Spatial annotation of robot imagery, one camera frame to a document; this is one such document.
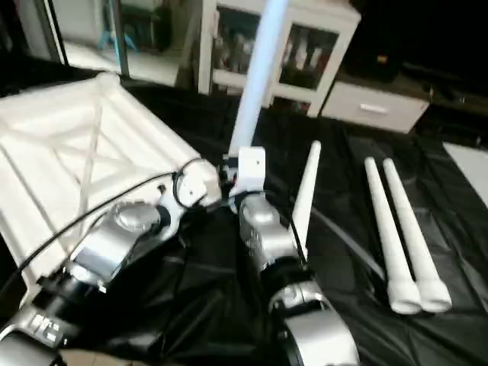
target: white drawer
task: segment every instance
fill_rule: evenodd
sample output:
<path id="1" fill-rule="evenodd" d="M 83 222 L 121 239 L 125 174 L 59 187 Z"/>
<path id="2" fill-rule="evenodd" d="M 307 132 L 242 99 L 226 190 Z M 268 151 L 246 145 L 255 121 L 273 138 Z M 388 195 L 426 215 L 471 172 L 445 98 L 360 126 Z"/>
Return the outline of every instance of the white drawer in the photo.
<path id="1" fill-rule="evenodd" d="M 428 106 L 422 99 L 337 82 L 322 115 L 407 133 Z"/>

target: glass cabinet door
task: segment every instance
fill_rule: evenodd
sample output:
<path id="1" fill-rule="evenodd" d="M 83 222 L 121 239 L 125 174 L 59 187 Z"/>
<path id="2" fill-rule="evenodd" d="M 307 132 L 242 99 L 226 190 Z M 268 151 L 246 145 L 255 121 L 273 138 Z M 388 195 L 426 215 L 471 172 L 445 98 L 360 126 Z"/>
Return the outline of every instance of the glass cabinet door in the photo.
<path id="1" fill-rule="evenodd" d="M 71 66 L 121 72 L 112 2 L 53 0 L 52 10 Z"/>
<path id="2" fill-rule="evenodd" d="M 281 84 L 315 90 L 339 35 L 292 24 L 281 61 Z"/>
<path id="3" fill-rule="evenodd" d="M 218 25 L 213 37 L 213 69 L 247 74 L 254 48 L 259 15 L 217 7 Z"/>

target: white pipe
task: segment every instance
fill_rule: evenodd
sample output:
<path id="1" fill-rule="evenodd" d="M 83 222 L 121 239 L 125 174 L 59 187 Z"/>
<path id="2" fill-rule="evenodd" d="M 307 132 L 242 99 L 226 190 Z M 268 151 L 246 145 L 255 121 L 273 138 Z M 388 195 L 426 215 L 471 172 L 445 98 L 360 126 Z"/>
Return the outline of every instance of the white pipe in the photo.
<path id="1" fill-rule="evenodd" d="M 387 175 L 400 226 L 402 227 L 405 244 L 412 261 L 422 308 L 431 313 L 445 312 L 452 307 L 451 296 L 435 269 L 429 248 L 425 243 L 419 223 L 413 213 L 409 198 L 403 188 L 393 160 L 385 159 L 383 167 Z"/>
<path id="2" fill-rule="evenodd" d="M 295 206 L 293 208 L 293 222 L 297 228 L 298 239 L 300 239 L 302 252 L 303 255 L 305 255 L 305 258 L 308 258 L 308 251 L 305 244 L 307 243 L 310 210 L 312 209 L 313 192 L 315 190 L 315 180 L 317 177 L 317 169 L 319 168 L 321 148 L 322 145 L 320 145 L 319 141 L 313 141 L 308 154 L 307 165 L 305 165 L 305 170 L 303 171 L 302 182 L 300 183 L 300 188 L 298 188 Z"/>
<path id="3" fill-rule="evenodd" d="M 387 196 L 381 184 L 380 174 L 373 158 L 364 161 L 368 177 L 371 200 L 378 225 L 384 262 L 388 275 L 388 298 L 391 309 L 399 314 L 414 314 L 421 310 L 419 289 L 410 274 L 405 253 L 398 236 L 397 228 Z"/>
<path id="4" fill-rule="evenodd" d="M 262 12 L 247 72 L 246 86 L 230 140 L 230 155 L 237 155 L 240 147 L 251 146 L 273 68 L 273 59 L 278 48 L 287 5 L 288 0 L 267 0 L 265 10 Z"/>

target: black plastic sheet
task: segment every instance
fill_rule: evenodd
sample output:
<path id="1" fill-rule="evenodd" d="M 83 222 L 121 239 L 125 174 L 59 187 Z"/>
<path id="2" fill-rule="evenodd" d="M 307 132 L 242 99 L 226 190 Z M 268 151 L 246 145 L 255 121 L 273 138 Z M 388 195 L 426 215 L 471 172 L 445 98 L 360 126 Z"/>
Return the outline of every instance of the black plastic sheet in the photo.
<path id="1" fill-rule="evenodd" d="M 19 81 L 11 81 L 9 88 L 55 82 L 57 69 L 43 64 L 42 76 L 32 72 L 24 79 L 18 73 Z M 62 75 L 65 81 L 78 77 L 75 70 Z M 236 99 L 131 81 L 125 86 L 210 161 L 217 163 L 226 152 Z M 488 209 L 441 143 L 263 111 L 255 145 L 266 148 L 266 188 L 284 197 L 296 194 L 313 140 L 323 145 L 314 207 L 381 266 L 364 159 L 373 156 L 378 165 L 386 157 L 394 160 L 453 301 L 444 314 L 393 313 L 385 283 L 313 215 L 310 262 L 350 328 L 361 363 L 488 364 Z M 79 346 L 156 364 L 278 364 L 273 326 L 239 240 L 236 217 L 223 208 L 186 221 L 189 227 L 181 237 L 123 273 Z"/>

